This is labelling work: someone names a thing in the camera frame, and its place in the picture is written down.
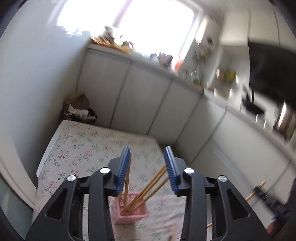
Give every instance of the pink pencil holder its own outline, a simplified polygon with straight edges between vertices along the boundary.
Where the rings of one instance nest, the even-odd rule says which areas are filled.
[[[138,193],[128,193],[127,195],[127,205],[134,199],[134,197]],[[123,211],[124,205],[122,202],[118,201],[118,197],[114,199],[113,208],[111,209],[111,217],[114,224],[128,224],[128,223],[136,223],[144,217],[148,216],[148,212],[146,209],[145,203],[141,204],[135,211],[131,213],[131,215],[121,215],[120,213]]]

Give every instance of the mattress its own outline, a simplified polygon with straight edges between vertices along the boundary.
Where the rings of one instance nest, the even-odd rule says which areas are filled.
[[[163,153],[155,139],[111,129],[62,121],[40,162],[34,217],[70,174],[77,177],[92,175],[120,156],[124,146],[131,149],[129,192],[139,192],[165,164]],[[167,177],[165,174],[159,183]],[[112,208],[113,197],[109,197]],[[147,201],[149,216],[135,224],[113,225],[115,240],[168,241],[173,227],[176,239],[183,226],[185,197],[176,197],[167,182]],[[83,239],[88,240],[88,195],[83,212]]]

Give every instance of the white cabinet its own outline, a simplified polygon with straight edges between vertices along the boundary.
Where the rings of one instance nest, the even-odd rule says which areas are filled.
[[[288,169],[283,174],[282,178],[272,189],[272,193],[276,195],[283,203],[286,203],[289,198],[290,190],[293,186],[293,181],[295,177],[296,169],[293,164],[290,164]]]
[[[217,178],[221,175],[226,176],[240,194],[246,198],[252,192],[252,187],[240,176],[238,171],[229,166],[231,161],[225,159],[227,157],[221,150],[212,141],[209,141],[194,159],[191,167],[207,177]]]
[[[192,168],[207,177],[217,178],[220,175],[226,176],[240,194],[246,198],[252,193],[253,186],[250,186],[250,184],[245,181],[240,171],[230,166],[232,165],[231,160],[227,159],[228,157],[217,148],[215,143],[210,141],[194,160]],[[251,205],[260,221],[267,227],[273,215],[261,201],[257,202],[256,200],[256,198],[252,198],[248,203]]]
[[[279,46],[279,33],[273,10],[251,10],[249,40]]]
[[[207,27],[205,29],[204,35],[200,41],[202,46],[208,46],[208,38],[211,38],[213,41],[213,45],[211,45],[211,49],[215,49],[218,37],[220,35],[221,27],[212,19],[209,19]]]
[[[122,89],[111,128],[147,134],[171,79],[133,65]]]
[[[281,48],[286,48],[296,52],[296,38],[292,33],[290,27],[282,17],[282,15],[275,10],[276,20],[279,26],[279,43]]]
[[[248,45],[249,10],[232,11],[225,14],[219,37],[220,45]]]
[[[202,98],[180,135],[176,149],[190,164],[215,129],[224,108]]]
[[[189,88],[173,83],[151,127],[149,135],[159,143],[173,145],[185,126],[200,96]]]
[[[212,140],[253,186],[266,180],[265,188],[269,188],[288,164],[266,137],[229,112]]]
[[[90,108],[98,115],[96,124],[110,127],[119,91],[129,61],[114,56],[87,52],[78,82],[78,91],[84,91]]]

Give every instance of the white wall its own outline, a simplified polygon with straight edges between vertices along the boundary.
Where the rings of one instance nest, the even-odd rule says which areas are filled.
[[[201,98],[176,142],[176,149],[191,164],[210,137],[225,109],[207,98]]]
[[[217,22],[215,22],[213,19],[210,18],[207,24],[204,36],[202,37],[201,45],[207,46],[208,45],[207,40],[210,37],[213,40],[213,45],[212,46],[210,45],[209,47],[215,48],[219,42],[218,37],[220,35],[220,32],[221,32],[221,26],[219,26]]]
[[[75,92],[89,34],[57,26],[65,0],[28,0],[0,41],[0,112],[20,159],[36,184],[36,169],[52,137],[64,98]]]

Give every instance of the bright window light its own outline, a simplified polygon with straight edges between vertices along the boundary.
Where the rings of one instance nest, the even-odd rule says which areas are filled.
[[[118,32],[137,52],[162,52],[177,59],[193,17],[193,11],[176,0],[133,0]]]
[[[185,57],[186,57],[186,55],[187,55],[187,53],[188,53],[188,51],[189,51],[189,49],[191,47],[191,44],[192,44],[192,42],[193,42],[193,40],[195,38],[197,29],[199,28],[199,24],[200,24],[200,19],[196,18],[193,25],[192,25],[192,27],[191,27],[191,29],[190,29],[190,31],[189,31],[189,34],[188,34],[187,39],[186,39],[186,41],[184,43],[184,46],[183,46],[183,48],[182,48],[182,50],[180,52],[180,58],[182,60],[185,59]]]
[[[111,26],[126,0],[68,0],[64,5],[57,25],[68,34],[89,31],[94,37],[102,34],[104,26]]]
[[[208,23],[209,23],[209,18],[206,16],[202,20],[200,27],[198,28],[198,31],[196,33],[195,40],[197,43],[200,43],[202,41],[202,38],[205,34],[205,30],[207,28]]]
[[[219,75],[220,75],[220,70],[219,70],[219,68],[218,68],[217,71],[216,71],[216,79],[219,78]]]

